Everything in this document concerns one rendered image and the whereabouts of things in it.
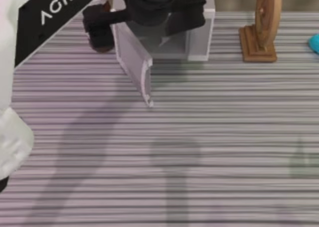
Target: wooden base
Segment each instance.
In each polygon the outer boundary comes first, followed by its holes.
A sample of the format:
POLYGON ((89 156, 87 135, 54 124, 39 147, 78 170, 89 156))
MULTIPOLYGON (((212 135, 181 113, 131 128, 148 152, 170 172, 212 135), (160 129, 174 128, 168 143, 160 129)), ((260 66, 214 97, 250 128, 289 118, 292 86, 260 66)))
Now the wooden base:
POLYGON ((262 48, 257 42, 255 25, 245 26, 239 29, 240 42, 245 62, 276 62, 277 54, 275 46, 262 48))

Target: wooden object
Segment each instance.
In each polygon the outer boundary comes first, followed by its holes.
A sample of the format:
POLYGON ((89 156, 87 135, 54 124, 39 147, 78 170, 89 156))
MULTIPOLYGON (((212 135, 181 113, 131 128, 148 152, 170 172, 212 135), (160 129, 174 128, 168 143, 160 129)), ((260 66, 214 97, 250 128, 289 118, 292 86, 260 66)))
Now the wooden object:
POLYGON ((276 62, 274 40, 281 9, 282 0, 257 0, 255 24, 239 29, 245 62, 276 62))

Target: striped surface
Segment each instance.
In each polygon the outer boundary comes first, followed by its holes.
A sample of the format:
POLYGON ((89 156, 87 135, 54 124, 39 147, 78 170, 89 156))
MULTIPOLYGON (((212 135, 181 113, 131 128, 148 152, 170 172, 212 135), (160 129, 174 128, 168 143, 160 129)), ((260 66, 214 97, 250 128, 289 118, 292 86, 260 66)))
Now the striped surface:
POLYGON ((319 226, 318 14, 283 14, 275 64, 241 61, 252 17, 217 13, 209 62, 156 61, 153 110, 76 18, 16 71, 36 142, 0 226, 319 226))

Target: open box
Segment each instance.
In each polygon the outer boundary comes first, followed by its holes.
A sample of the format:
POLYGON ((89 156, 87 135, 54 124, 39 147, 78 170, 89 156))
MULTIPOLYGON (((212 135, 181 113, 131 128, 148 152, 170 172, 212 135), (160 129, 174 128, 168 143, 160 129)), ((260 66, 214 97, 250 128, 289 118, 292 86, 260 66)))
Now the open box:
MULTIPOLYGON (((112 25, 117 59, 149 107, 153 59, 207 61, 215 19, 215 2, 206 0, 204 26, 165 37, 165 24, 143 27, 134 22, 112 25)), ((113 10, 125 9, 123 0, 112 0, 113 10)))

